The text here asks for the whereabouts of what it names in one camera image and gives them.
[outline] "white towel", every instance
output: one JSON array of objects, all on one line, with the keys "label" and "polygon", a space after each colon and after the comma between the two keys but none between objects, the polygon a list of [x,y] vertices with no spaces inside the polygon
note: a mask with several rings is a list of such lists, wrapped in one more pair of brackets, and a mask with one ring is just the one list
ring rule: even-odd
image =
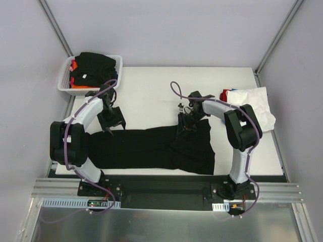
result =
[{"label": "white towel", "polygon": [[250,104],[256,114],[261,130],[266,132],[274,129],[276,119],[269,108],[266,87],[228,91],[227,102],[237,106]]}]

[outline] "gray wall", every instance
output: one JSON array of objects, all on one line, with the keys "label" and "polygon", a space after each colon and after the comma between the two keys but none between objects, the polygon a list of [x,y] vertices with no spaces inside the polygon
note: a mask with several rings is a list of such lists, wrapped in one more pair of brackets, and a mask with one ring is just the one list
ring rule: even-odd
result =
[{"label": "gray wall", "polygon": [[260,73],[288,174],[302,185],[318,241],[323,241],[322,10],[323,1],[305,1]]},{"label": "gray wall", "polygon": [[57,74],[66,56],[36,0],[1,1],[0,23],[0,241],[12,242],[65,109]]},{"label": "gray wall", "polygon": [[256,68],[295,0],[47,0],[74,55]]}]

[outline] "plastic laundry basket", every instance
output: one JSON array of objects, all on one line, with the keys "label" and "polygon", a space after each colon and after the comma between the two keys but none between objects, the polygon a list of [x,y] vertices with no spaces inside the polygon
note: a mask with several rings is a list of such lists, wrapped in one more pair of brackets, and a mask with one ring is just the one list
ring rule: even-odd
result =
[{"label": "plastic laundry basket", "polygon": [[[117,88],[120,84],[121,75],[122,75],[122,65],[123,65],[122,57],[120,55],[114,55],[114,54],[107,54],[106,56],[116,60],[116,71],[118,73],[118,83],[114,88]],[[57,88],[60,91],[64,91],[71,94],[72,96],[84,96],[88,91],[98,91],[99,88],[80,88],[80,89],[70,88],[70,66],[73,59],[75,59],[75,56],[71,56],[67,58],[67,60],[65,61],[61,69]]]}]

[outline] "purple cable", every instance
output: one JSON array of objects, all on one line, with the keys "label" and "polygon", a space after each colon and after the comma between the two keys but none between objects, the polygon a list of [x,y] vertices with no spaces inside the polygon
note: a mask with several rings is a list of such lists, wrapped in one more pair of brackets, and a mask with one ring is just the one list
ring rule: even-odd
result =
[{"label": "purple cable", "polygon": [[[83,108],[85,108],[93,99],[95,99],[96,97],[98,97],[99,95],[101,95],[102,93],[108,91],[109,89],[113,88],[114,86],[116,86],[118,80],[116,79],[112,79],[112,80],[109,80],[107,82],[105,82],[105,84],[108,84],[110,82],[114,82],[112,85],[110,85],[108,88],[105,88],[104,90],[98,92],[97,94],[95,94],[93,97],[91,97],[89,100],[88,100],[88,103],[84,103],[74,114],[74,117],[72,117],[69,122],[67,123],[66,125],[66,128],[65,128],[65,133],[64,133],[64,162],[65,162],[65,167],[67,170],[73,170],[75,172],[75,174],[77,174],[81,179],[85,180],[87,183],[90,183],[92,186],[95,186],[99,189],[102,189],[104,190],[105,192],[107,192],[109,195],[111,195],[112,199],[113,199],[113,203],[107,207],[106,209],[104,209],[103,211],[100,211],[100,212],[94,212],[94,211],[91,211],[93,214],[102,214],[102,213],[105,213],[107,212],[108,210],[110,210],[116,203],[116,198],[115,196],[113,195],[112,192],[110,192],[108,189],[106,188],[103,188],[97,184],[95,184],[94,182],[88,180],[87,178],[83,177],[80,173],[78,173],[74,167],[69,167],[69,163],[68,163],[68,157],[67,157],[67,137],[68,137],[68,133],[69,133],[69,128],[72,124],[72,122],[74,121],[74,119],[76,118],[76,116],[83,110]],[[53,224],[53,223],[57,223],[57,222],[60,222],[60,221],[63,221],[64,219],[66,218],[69,218],[71,217],[72,215],[80,212],[80,211],[84,211],[84,209],[78,209],[76,211],[74,211],[73,213],[63,217],[63,218],[60,218],[60,219],[57,219],[55,221],[45,221],[43,218],[42,218],[42,213],[39,215],[39,218],[40,218],[40,221],[44,222],[44,223],[48,223],[48,224]]]},{"label": "purple cable", "polygon": [[[175,89],[173,88],[173,84],[177,85],[178,89],[179,89],[179,92],[176,92]],[[224,106],[227,106],[227,107],[232,107],[232,108],[235,108],[237,110],[239,110],[247,119],[248,121],[250,122],[250,124],[252,125],[252,127],[254,128],[255,132],[256,132],[256,135],[257,135],[257,140],[256,140],[256,143],[254,144],[254,146],[251,147],[251,149],[248,151],[248,157],[247,157],[247,162],[246,162],[246,167],[245,167],[245,174],[247,176],[247,178],[256,185],[257,187],[257,196],[256,196],[256,199],[254,200],[253,204],[243,213],[245,214],[246,212],[248,212],[251,208],[254,207],[254,205],[257,203],[258,199],[259,199],[259,193],[260,193],[260,189],[259,189],[259,185],[258,183],[256,183],[251,177],[250,175],[248,174],[248,168],[249,168],[249,163],[250,163],[250,155],[251,155],[251,152],[257,147],[257,145],[259,144],[259,141],[260,141],[260,134],[259,134],[259,131],[255,125],[255,123],[252,121],[251,117],[249,117],[249,115],[246,114],[245,111],[243,111],[240,107],[238,106],[235,106],[235,105],[231,105],[231,104],[228,104],[226,102],[223,102],[221,100],[218,100],[218,99],[213,99],[213,98],[203,98],[203,97],[185,97],[182,95],[182,90],[181,90],[181,87],[180,85],[177,83],[177,82],[174,82],[172,81],[171,82],[171,89],[172,91],[177,95],[179,96],[181,99],[182,98],[185,98],[185,99],[188,99],[188,100],[204,100],[204,101],[214,101],[214,102],[218,102],[218,103],[221,103],[223,104]]]}]

